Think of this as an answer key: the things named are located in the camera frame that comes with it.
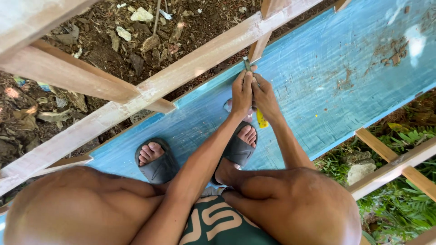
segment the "black slide sandal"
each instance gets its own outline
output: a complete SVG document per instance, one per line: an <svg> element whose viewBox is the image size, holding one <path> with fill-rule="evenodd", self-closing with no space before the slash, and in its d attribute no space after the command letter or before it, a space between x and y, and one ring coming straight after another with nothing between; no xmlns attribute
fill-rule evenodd
<svg viewBox="0 0 436 245"><path fill-rule="evenodd" d="M139 166L139 156L140 151L144 145L148 145L150 142L155 142L160 144L165 153L158 157L151 163L145 164L144 166ZM149 139L144 142L135 153L136 165L139 170L144 174L144 176L150 181L151 184L164 184L174 178L177 172L180 170L179 164L171 151L168 143L160 138Z"/></svg>
<svg viewBox="0 0 436 245"><path fill-rule="evenodd" d="M254 128L253 125L251 125L248 122L242 121L239 124L239 126L236 128L235 132L233 133L233 136L230 138L230 141L228 142L227 146L225 147L224 152L218 162L218 166L223 158L228 159L229 161L234 162L235 164L241 167L244 167L247 164L248 160L251 158L256 148L245 143L242 139L238 137L239 132L245 126L251 126L252 128ZM256 140L254 141L254 143L256 143L256 147L257 147L258 138L259 135L257 134L257 130L256 130ZM211 178L211 183L214 185L222 185L216 180L215 173Z"/></svg>

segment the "green grass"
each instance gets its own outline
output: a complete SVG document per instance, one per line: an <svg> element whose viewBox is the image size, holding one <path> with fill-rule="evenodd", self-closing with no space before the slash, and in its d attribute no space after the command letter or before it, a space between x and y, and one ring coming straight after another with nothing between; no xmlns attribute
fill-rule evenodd
<svg viewBox="0 0 436 245"><path fill-rule="evenodd" d="M369 130L378 135L378 138L397 154L404 154L436 135L434 127L405 128L399 124L389 124L389 127L392 130L385 135L380 135L383 126L370 127ZM357 137L332 149L314 162L321 172L345 186L350 167L342 164L340 159L354 150L372 152L377 168L386 164ZM436 181L436 158L427 160L416 169L433 182ZM373 191L358 200L357 204L361 217L368 213L375 215L378 227L369 235L380 244L386 242L393 245L404 244L432 226L436 226L436 203L403 177L398 177ZM369 225L363 218L362 221L365 226Z"/></svg>

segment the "person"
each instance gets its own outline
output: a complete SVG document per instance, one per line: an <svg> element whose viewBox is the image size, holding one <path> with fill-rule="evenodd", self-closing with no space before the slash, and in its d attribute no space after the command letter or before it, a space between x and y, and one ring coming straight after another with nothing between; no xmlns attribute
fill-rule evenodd
<svg viewBox="0 0 436 245"><path fill-rule="evenodd" d="M353 197L316 170L282 116L272 85L243 71L232 96L228 118L180 170L163 139L139 147L138 167L152 184L90 167L33 182L9 210L4 243L358 245ZM242 122L252 106L270 123L286 169L239 170L262 140ZM205 192L210 180L228 187Z"/></svg>

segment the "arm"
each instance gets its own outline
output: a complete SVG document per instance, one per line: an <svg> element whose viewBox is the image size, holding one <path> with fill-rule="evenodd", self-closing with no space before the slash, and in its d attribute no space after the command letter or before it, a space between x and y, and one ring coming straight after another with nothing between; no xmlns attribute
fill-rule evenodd
<svg viewBox="0 0 436 245"><path fill-rule="evenodd" d="M317 168L310 161L306 152L304 152L298 143L297 139L292 133L292 130L287 125L285 117L280 112L271 83L266 81L259 74L254 74L253 76L255 79L253 79L252 89L256 106L263 113L265 119L271 124L274 134L276 135L277 143L279 144L286 169L307 167L316 170Z"/></svg>
<svg viewBox="0 0 436 245"><path fill-rule="evenodd" d="M212 177L234 131L252 105L252 73L243 71L232 87L229 117L185 162L169 185L162 204L136 235L132 245L177 244L192 205Z"/></svg>

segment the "yellow utility knife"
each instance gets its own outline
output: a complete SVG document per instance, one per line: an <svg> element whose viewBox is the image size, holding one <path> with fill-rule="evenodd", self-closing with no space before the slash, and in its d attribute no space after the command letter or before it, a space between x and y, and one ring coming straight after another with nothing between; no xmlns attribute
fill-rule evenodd
<svg viewBox="0 0 436 245"><path fill-rule="evenodd" d="M243 59L244 59L245 68L247 69L247 71L252 72L251 66L250 66L250 60L248 59L248 57L245 56ZM259 128L264 129L264 128L269 126L268 121L265 120L265 118L263 117L263 114L259 110L259 108L257 109L256 117L257 117L257 123L259 124Z"/></svg>

